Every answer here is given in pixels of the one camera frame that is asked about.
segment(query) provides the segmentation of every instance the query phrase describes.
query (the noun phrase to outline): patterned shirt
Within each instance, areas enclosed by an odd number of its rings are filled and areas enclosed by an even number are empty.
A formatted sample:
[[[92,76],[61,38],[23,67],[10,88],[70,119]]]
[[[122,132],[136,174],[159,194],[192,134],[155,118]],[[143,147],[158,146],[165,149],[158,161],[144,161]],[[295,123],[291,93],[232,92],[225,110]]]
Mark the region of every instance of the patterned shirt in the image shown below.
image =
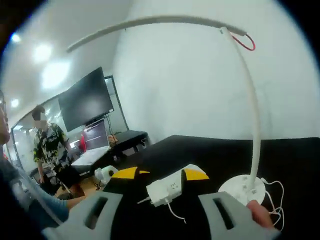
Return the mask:
[[[48,164],[50,169],[57,173],[70,165],[71,159],[65,143],[68,141],[65,133],[55,124],[48,122],[46,131],[38,129],[34,138],[33,159]]]

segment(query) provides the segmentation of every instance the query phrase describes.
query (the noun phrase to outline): lamp base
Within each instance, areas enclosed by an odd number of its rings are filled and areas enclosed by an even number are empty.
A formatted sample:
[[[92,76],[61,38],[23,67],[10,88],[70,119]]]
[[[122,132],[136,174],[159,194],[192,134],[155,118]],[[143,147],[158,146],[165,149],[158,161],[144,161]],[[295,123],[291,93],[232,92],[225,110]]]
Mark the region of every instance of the lamp base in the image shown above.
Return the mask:
[[[245,206],[251,200],[256,200],[261,205],[266,196],[265,184],[256,177],[254,188],[248,191],[249,179],[250,175],[247,174],[234,176],[222,184],[218,192],[227,192]]]

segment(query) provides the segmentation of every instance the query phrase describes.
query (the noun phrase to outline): white desk lamp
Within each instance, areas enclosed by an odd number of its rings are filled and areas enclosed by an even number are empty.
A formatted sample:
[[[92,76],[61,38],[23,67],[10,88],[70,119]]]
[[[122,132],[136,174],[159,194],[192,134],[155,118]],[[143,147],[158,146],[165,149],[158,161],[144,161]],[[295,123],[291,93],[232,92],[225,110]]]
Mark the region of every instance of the white desk lamp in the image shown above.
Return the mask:
[[[187,23],[187,24],[197,24],[204,25],[209,27],[219,28],[220,32],[225,35],[228,41],[230,41],[236,50],[242,68],[244,70],[245,85],[248,96],[248,101],[251,106],[252,112],[252,134],[253,134],[253,145],[252,145],[252,164],[250,175],[238,175],[229,180],[227,180],[219,189],[219,192],[227,192],[232,195],[234,198],[238,199],[241,203],[246,205],[250,200],[257,200],[259,204],[265,198],[266,188],[264,183],[257,178],[258,166],[259,166],[259,157],[260,157],[260,144],[261,144],[261,135],[260,135],[260,117],[259,117],[259,108],[258,108],[258,99],[256,95],[255,86],[250,75],[248,66],[245,62],[245,59],[241,55],[241,52],[235,43],[233,36],[230,32],[238,34],[240,36],[245,36],[246,32],[242,29],[239,29],[235,26],[226,24],[224,22],[211,20],[203,17],[188,16],[188,15],[164,15],[164,16],[147,16],[142,18],[137,18],[134,20],[124,21],[116,25],[100,29],[95,33],[92,33],[74,44],[70,45],[67,48],[67,52],[70,53],[80,46],[89,43],[99,37],[104,35],[141,25],[148,24],[161,24],[161,23]]]

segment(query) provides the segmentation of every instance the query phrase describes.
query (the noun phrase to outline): black shorts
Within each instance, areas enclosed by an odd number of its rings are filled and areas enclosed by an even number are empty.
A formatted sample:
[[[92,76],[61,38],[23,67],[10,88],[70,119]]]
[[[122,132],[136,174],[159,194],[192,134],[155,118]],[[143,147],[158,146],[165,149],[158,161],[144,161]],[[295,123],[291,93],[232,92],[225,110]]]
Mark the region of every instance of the black shorts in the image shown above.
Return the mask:
[[[79,172],[71,165],[66,166],[55,176],[68,188],[71,188],[72,185],[78,184],[81,181]]]

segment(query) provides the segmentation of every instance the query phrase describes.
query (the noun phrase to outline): black monitor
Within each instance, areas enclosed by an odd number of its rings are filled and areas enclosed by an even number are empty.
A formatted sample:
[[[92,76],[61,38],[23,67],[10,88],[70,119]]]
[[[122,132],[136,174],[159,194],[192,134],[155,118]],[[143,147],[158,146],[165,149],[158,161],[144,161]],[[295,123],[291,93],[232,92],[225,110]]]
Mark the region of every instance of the black monitor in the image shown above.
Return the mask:
[[[102,67],[60,94],[58,101],[68,132],[114,110]]]

